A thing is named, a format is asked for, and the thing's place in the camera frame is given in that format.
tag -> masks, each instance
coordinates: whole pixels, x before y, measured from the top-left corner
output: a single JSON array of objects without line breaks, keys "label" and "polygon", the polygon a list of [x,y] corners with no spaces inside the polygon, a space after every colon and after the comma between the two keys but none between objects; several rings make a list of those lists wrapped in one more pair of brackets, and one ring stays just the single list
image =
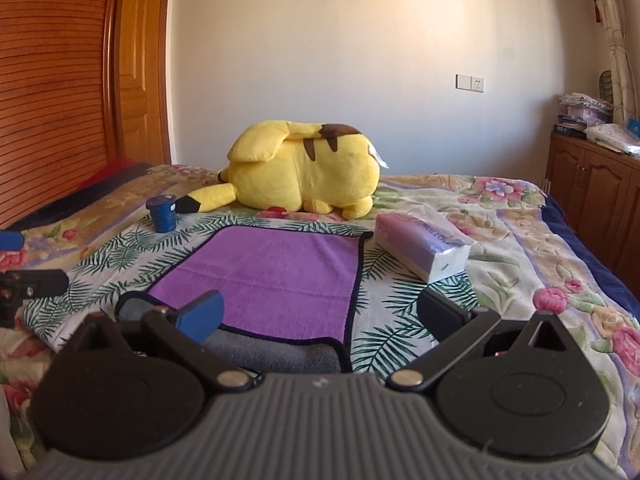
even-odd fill
[{"label": "tag", "polygon": [[389,165],[384,160],[382,160],[382,158],[380,158],[380,156],[378,155],[378,151],[373,147],[373,144],[369,145],[369,155],[371,155],[373,158],[375,158],[376,162],[380,166],[382,166],[386,170],[389,169]]}]

pink tissue box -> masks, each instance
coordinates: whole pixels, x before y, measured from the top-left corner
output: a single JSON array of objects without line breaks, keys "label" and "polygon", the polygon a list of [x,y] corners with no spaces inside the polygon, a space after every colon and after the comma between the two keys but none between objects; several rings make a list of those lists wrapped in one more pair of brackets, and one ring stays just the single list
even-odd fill
[{"label": "pink tissue box", "polygon": [[433,283],[465,270],[474,241],[426,207],[425,219],[401,212],[379,214],[374,241],[425,283]]}]

door frame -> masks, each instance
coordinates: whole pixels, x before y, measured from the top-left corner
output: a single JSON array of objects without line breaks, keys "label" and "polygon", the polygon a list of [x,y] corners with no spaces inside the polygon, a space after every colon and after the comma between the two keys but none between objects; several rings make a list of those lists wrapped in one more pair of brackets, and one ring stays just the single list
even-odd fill
[{"label": "door frame", "polygon": [[[166,102],[166,18],[169,0],[160,0],[158,31],[158,97],[160,110],[160,134],[162,138],[162,158],[171,164],[169,143],[169,123]],[[104,17],[102,46],[102,111],[109,160],[123,155],[122,110],[120,108],[120,22],[122,20],[122,0],[107,0]]]}]

wooden cabinet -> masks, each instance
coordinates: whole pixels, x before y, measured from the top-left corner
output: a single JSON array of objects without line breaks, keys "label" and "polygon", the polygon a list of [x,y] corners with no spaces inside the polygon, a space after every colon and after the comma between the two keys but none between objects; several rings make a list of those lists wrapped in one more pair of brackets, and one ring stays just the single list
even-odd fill
[{"label": "wooden cabinet", "polygon": [[632,170],[609,268],[640,298],[640,170]]},{"label": "wooden cabinet", "polygon": [[569,225],[574,230],[580,220],[580,211],[570,211],[570,203],[575,182],[580,177],[584,151],[581,146],[552,138],[546,166],[546,178],[552,183],[552,196],[569,217]]},{"label": "wooden cabinet", "polygon": [[597,259],[606,262],[620,224],[631,168],[587,150],[580,174],[572,201],[572,208],[580,211],[575,231]]},{"label": "wooden cabinet", "polygon": [[546,178],[578,238],[640,298],[640,160],[553,134]]}]

purple towel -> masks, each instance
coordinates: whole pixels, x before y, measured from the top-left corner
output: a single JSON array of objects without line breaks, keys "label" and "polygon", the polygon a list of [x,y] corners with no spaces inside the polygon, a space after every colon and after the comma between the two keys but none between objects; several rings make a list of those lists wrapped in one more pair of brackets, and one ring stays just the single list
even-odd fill
[{"label": "purple towel", "polygon": [[331,338],[348,349],[361,253],[359,237],[230,226],[149,293],[180,308],[214,288],[232,330],[291,342]]}]

